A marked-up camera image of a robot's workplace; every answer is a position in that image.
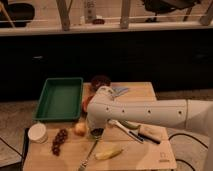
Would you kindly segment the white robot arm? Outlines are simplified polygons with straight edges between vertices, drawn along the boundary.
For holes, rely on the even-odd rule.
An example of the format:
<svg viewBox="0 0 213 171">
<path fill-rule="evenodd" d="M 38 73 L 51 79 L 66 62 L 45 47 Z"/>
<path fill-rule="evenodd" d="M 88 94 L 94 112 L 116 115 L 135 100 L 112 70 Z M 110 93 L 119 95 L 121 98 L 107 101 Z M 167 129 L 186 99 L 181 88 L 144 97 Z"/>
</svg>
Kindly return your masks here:
<svg viewBox="0 0 213 171">
<path fill-rule="evenodd" d="M 109 119 L 184 129 L 210 138 L 203 171 L 213 171 L 213 101 L 158 100 L 118 102 L 111 87 L 100 87 L 87 106 L 91 132 L 104 129 Z"/>
</svg>

